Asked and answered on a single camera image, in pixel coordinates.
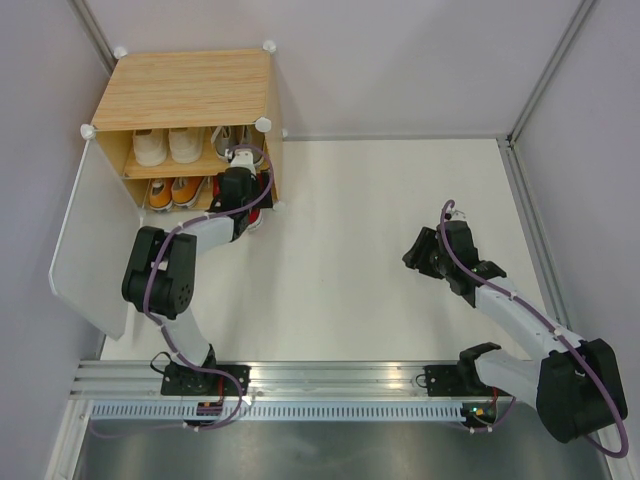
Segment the red sneaker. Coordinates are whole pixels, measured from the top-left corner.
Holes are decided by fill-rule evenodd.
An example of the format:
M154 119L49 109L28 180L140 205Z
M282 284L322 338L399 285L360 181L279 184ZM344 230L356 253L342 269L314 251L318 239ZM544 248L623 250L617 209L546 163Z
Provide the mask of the red sneaker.
M212 196L212 198L215 198L220 193L220 181L221 181L221 179L222 179L222 174L215 175L215 176L212 176L210 178L211 196Z
M271 209L273 207L273 197L271 189L268 188L270 174L268 171L262 171L257 174L256 178L256 196L264 194L261 201L257 203L249 213L249 230L257 229L263 219L262 210Z

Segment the grey sneaker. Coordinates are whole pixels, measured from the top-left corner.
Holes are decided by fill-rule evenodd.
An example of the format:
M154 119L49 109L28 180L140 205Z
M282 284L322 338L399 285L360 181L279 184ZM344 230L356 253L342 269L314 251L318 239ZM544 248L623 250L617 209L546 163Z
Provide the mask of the grey sneaker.
M236 128L234 126L213 127L210 142L217 157L227 161L228 151L238 144Z
M243 145L253 145L264 150L264 134L259 132L253 125L243 125L236 127L237 143ZM256 168L263 163L263 155L249 148L249 152L253 156L253 164Z

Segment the orange sneaker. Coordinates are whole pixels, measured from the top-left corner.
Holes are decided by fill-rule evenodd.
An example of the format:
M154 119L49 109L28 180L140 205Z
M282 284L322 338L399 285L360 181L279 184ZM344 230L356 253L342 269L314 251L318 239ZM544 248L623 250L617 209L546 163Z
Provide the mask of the orange sneaker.
M204 177L176 178L171 187L173 204L179 208L192 208L197 203L204 184Z
M173 180L171 178L151 180L146 206L155 212L170 211L173 207L172 185Z

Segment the beige canvas shoe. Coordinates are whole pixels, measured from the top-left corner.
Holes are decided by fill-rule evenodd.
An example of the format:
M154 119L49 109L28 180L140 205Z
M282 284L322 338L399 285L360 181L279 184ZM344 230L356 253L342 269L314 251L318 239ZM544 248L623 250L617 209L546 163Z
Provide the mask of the beige canvas shoe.
M144 129L133 132L133 151L136 162L143 167L155 167L167 157L167 146L162 129Z
M168 132L172 159L178 164L196 162L202 155L203 127L173 128Z

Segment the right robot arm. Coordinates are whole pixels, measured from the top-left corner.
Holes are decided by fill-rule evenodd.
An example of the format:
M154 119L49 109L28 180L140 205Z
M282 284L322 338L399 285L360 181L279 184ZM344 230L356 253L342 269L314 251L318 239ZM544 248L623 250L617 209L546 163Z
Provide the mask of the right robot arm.
M402 260L445 281L528 356L520 360L492 342L461 351L456 381L463 392L494 388L516 398L561 443L624 426L628 406L613 348L602 339L583 339L531 305L502 268L480 259L465 221L445 219L435 229L422 228Z

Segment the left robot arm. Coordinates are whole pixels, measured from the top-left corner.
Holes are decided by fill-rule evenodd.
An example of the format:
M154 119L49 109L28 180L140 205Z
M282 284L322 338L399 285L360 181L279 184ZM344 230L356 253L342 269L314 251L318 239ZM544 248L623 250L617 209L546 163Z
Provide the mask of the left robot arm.
M184 384L197 395L215 390L215 352L197 326L190 304L199 255L239 239L274 184L270 171L231 167L217 181L207 211L171 231L144 226L136 234L122 281L123 299L153 321L174 362L186 368Z

